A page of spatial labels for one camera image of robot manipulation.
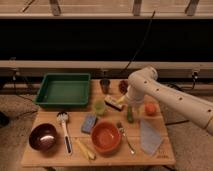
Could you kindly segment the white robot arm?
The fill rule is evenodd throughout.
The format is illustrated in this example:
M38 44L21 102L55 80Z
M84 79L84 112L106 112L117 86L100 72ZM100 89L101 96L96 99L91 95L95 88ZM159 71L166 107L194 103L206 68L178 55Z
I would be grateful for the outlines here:
M131 73L125 101L139 106L145 95L152 96L213 136L213 102L162 85L157 78L158 73L153 67Z

